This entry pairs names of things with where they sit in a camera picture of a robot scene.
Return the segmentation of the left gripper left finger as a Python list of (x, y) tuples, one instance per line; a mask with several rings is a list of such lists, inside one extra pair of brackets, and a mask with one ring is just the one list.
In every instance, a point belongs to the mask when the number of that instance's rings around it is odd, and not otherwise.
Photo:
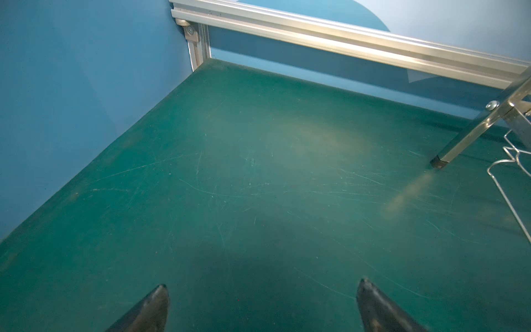
[(169, 291), (165, 284), (159, 284), (106, 331), (163, 332), (167, 324), (169, 309)]

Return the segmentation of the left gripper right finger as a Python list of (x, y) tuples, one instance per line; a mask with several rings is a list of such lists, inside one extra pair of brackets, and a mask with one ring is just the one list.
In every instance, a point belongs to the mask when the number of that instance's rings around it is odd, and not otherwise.
[(427, 332), (424, 326), (366, 278), (358, 284), (356, 301), (364, 331)]

